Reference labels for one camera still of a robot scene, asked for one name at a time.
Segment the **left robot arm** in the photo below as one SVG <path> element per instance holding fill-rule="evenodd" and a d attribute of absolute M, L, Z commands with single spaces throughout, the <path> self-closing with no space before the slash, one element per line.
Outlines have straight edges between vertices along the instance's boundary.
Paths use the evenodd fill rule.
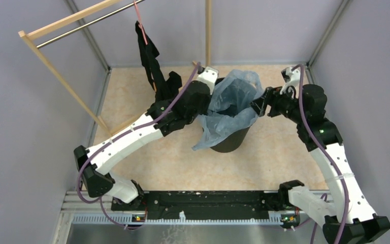
<path fill-rule="evenodd" d="M 198 77 L 188 82 L 174 99 L 153 103 L 117 135 L 89 148 L 74 149 L 77 180 L 85 185 L 88 193 L 85 198 L 77 190 L 78 197 L 92 204 L 108 195 L 122 201 L 130 210 L 140 208 L 143 202 L 140 185 L 135 180 L 113 177 L 111 170 L 144 145 L 182 130 L 199 115 L 206 114 L 215 85 L 215 78 Z"/>

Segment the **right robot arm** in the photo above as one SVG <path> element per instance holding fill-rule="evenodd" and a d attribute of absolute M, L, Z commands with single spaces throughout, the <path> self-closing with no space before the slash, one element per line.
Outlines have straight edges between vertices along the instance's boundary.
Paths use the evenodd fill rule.
<path fill-rule="evenodd" d="M 322 87 L 305 84 L 300 96 L 279 87 L 268 87 L 251 102 L 256 114 L 283 115 L 295 122 L 299 139 L 320 168 L 330 191 L 328 201 L 292 180 L 280 184 L 277 202 L 283 209 L 294 206 L 321 227 L 328 243 L 371 243 L 390 230 L 390 221 L 379 216 L 361 191 L 352 172 L 343 139 L 325 116 L 327 96 Z"/>

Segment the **blue plastic trash bag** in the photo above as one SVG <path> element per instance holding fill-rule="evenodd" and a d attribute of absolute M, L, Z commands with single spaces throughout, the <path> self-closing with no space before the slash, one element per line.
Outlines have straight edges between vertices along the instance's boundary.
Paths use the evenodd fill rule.
<path fill-rule="evenodd" d="M 232 133 L 251 127 L 258 115 L 250 103 L 263 92 L 260 77 L 254 71 L 233 69 L 219 78 L 207 114 L 198 116 L 203 132 L 192 150 L 210 149 Z"/>

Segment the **black trash bin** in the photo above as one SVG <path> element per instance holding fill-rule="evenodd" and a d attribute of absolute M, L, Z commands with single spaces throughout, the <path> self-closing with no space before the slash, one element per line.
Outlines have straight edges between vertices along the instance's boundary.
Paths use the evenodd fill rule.
<path fill-rule="evenodd" d="M 243 143 L 250 127 L 238 130 L 229 135 L 224 141 L 218 143 L 215 146 L 210 147 L 212 150 L 218 153 L 230 153 L 235 151 Z"/>

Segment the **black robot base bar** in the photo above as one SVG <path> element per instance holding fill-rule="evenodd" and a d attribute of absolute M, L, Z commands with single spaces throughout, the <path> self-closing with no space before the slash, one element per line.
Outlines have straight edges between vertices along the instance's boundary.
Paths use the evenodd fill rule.
<path fill-rule="evenodd" d="M 300 222 L 301 211 L 276 191 L 146 191 L 134 203 L 113 200 L 112 211 L 140 212 L 148 220 Z"/>

